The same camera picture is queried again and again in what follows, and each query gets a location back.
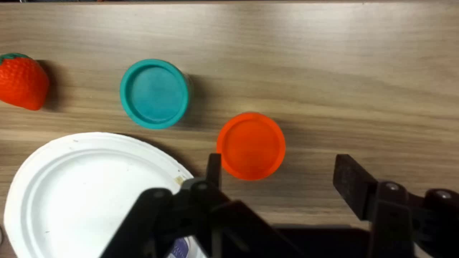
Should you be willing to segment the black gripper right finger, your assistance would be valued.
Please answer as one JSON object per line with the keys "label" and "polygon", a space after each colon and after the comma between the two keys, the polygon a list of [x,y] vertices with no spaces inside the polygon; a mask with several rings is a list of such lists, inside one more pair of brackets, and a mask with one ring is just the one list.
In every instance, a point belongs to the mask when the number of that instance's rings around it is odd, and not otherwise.
{"label": "black gripper right finger", "polygon": [[337,155],[333,185],[360,221],[370,218],[378,180],[350,155]]}

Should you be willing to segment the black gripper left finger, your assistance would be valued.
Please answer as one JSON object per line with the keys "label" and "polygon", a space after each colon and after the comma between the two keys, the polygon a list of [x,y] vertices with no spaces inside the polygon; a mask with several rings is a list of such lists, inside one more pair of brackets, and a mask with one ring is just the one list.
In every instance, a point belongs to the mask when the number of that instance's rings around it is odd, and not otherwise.
{"label": "black gripper left finger", "polygon": [[210,155],[205,180],[208,188],[216,188],[216,189],[221,188],[221,155],[220,153]]}

